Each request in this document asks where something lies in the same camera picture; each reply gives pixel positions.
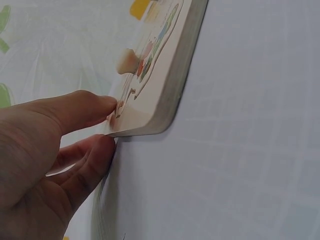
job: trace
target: colorful picture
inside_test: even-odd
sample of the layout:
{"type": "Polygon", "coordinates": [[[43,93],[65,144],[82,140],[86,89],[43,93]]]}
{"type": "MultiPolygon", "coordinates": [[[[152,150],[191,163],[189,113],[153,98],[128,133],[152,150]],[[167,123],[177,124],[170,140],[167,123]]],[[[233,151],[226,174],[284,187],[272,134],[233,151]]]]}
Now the colorful picture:
{"type": "Polygon", "coordinates": [[[9,50],[9,45],[1,38],[1,33],[6,29],[7,23],[10,18],[10,6],[5,5],[0,12],[0,52],[4,54],[9,50]]]}
{"type": "Polygon", "coordinates": [[[4,83],[0,83],[0,109],[14,104],[12,92],[4,83]]]}
{"type": "Polygon", "coordinates": [[[122,116],[128,101],[135,101],[140,96],[150,80],[157,60],[175,29],[183,2],[183,0],[171,0],[170,4],[158,8],[154,7],[154,4],[157,3],[153,2],[150,6],[146,17],[153,14],[152,9],[157,9],[156,15],[159,19],[156,20],[150,31],[148,31],[148,26],[146,26],[146,30],[141,34],[141,40],[138,43],[136,51],[137,57],[140,59],[138,67],[135,74],[128,73],[124,76],[125,81],[122,87],[122,94],[115,111],[116,119],[122,116]],[[158,9],[162,9],[165,14],[161,15],[158,9]]]}

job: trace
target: fingernail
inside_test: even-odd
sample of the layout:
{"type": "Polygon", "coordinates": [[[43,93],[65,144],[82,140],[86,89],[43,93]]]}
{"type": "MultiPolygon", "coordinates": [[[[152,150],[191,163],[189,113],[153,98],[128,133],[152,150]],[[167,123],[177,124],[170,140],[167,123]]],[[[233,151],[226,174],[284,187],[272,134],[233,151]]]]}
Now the fingernail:
{"type": "Polygon", "coordinates": [[[114,105],[114,104],[117,104],[117,99],[115,99],[114,97],[112,96],[102,96],[103,100],[107,101],[108,103],[114,105]]]}

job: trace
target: finger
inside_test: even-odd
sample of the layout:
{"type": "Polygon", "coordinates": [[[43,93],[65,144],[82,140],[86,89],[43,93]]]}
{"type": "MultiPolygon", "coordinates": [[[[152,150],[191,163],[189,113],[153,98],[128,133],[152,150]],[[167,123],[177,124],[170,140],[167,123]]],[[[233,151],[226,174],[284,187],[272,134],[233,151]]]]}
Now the finger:
{"type": "Polygon", "coordinates": [[[81,160],[92,149],[95,142],[103,136],[102,134],[93,135],[70,146],[61,148],[48,174],[58,173],[81,160]]]}
{"type": "Polygon", "coordinates": [[[86,200],[107,173],[115,151],[115,141],[108,136],[101,137],[91,150],[85,164],[71,178],[61,185],[73,212],[86,200]]]}
{"type": "Polygon", "coordinates": [[[70,179],[76,172],[79,171],[87,161],[89,156],[89,151],[88,154],[86,154],[80,161],[78,161],[73,167],[68,169],[65,172],[59,173],[57,175],[51,175],[47,176],[46,179],[49,181],[52,181],[58,185],[61,185],[65,183],[68,179],[70,179]]]}
{"type": "Polygon", "coordinates": [[[110,96],[97,96],[89,91],[40,99],[24,107],[54,120],[61,135],[92,127],[106,120],[116,108],[117,100],[110,96]]]}

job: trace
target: background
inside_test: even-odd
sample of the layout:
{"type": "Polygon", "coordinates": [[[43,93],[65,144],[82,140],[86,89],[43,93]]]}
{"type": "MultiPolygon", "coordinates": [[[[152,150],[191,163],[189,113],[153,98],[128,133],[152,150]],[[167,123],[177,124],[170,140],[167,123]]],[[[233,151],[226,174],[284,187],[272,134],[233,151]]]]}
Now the background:
{"type": "MultiPolygon", "coordinates": [[[[107,91],[132,2],[9,3],[0,80],[16,102],[107,91]]],[[[319,240],[319,16],[318,0],[210,0],[174,123],[119,140],[70,239],[319,240]]]]}

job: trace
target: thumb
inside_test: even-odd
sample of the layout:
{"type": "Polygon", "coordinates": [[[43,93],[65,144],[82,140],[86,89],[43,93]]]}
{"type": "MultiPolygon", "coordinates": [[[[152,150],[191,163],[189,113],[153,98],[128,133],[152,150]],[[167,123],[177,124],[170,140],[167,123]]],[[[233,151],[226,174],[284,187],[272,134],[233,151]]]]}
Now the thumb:
{"type": "Polygon", "coordinates": [[[111,96],[98,96],[89,91],[78,90],[22,105],[25,109],[54,120],[63,136],[103,122],[116,108],[117,100],[111,96]]]}

